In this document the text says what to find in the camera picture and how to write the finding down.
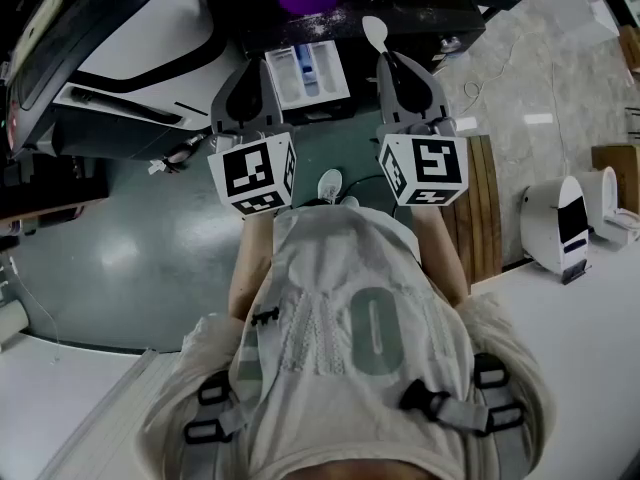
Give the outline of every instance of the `white t-shirt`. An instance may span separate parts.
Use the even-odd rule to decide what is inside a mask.
[[[371,209],[304,208],[276,219],[274,250],[272,276],[252,313],[277,301],[278,357],[256,358],[251,314],[241,343],[238,321],[201,322],[141,429],[137,451],[147,475],[178,478],[184,444],[175,434],[194,418],[193,393],[211,373],[226,364],[231,387],[246,400],[252,394],[245,386],[259,393],[261,383],[243,379],[262,378],[256,367],[276,361],[266,397],[223,445],[221,476],[279,480],[331,461],[390,459],[442,480],[467,478],[461,435],[398,409],[417,378],[431,391],[465,400],[473,368],[472,338],[422,272],[411,231]],[[514,342],[502,315],[496,319],[510,352],[525,351],[530,373],[530,355]],[[208,332],[216,333],[215,345]],[[536,453],[547,434],[531,438]]]

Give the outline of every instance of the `tiled floor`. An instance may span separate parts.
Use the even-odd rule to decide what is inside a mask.
[[[570,172],[591,166],[590,147],[626,140],[624,107],[640,105],[617,41],[588,51],[557,48],[559,30],[541,0],[524,0],[501,13],[486,34],[438,78],[453,113],[472,99],[467,81],[487,83],[482,97],[461,117],[491,136],[498,172],[505,262],[522,257],[517,207],[529,185],[564,170],[558,123]],[[558,115],[551,91],[554,63]],[[529,125],[525,116],[551,114],[552,122]],[[380,174],[375,161],[379,114],[323,123],[298,132],[296,204],[315,196],[322,172],[340,167],[345,186]],[[20,276],[55,317],[60,337],[103,346],[177,350],[197,319],[226,310],[227,290],[242,222],[219,204],[201,151],[191,168],[149,176],[147,165],[110,163],[110,198],[79,220],[43,229],[14,251]],[[373,191],[380,190],[374,182]],[[22,287],[32,329],[53,336],[48,318]]]

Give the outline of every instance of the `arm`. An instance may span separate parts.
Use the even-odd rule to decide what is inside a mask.
[[[449,304],[456,307],[467,299],[469,288],[440,210],[435,206],[414,206],[411,212],[422,269]]]
[[[229,289],[229,316],[246,320],[273,257],[273,213],[247,217]]]

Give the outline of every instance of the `spoon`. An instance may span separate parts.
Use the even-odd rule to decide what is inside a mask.
[[[387,39],[388,32],[384,21],[375,16],[364,16],[362,18],[362,28],[371,46],[381,54],[387,53],[387,47],[384,45],[384,42]]]

